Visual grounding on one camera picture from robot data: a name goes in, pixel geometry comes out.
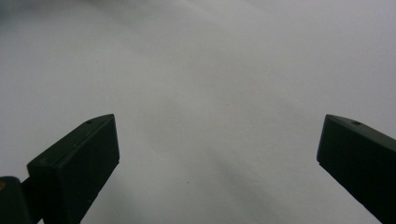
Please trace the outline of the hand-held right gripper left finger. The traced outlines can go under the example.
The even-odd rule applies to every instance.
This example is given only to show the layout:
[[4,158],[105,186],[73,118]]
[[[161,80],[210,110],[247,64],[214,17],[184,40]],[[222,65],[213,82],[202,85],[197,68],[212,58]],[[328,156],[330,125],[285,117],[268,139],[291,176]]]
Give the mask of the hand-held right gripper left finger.
[[46,224],[79,224],[120,162],[112,114],[89,119],[27,164]]

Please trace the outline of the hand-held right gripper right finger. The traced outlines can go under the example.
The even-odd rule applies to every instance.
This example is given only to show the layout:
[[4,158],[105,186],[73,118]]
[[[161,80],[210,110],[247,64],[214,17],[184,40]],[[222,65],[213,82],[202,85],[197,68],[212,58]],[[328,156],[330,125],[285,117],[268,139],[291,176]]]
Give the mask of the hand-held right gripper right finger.
[[396,224],[396,140],[353,119],[325,117],[317,161],[382,224]]

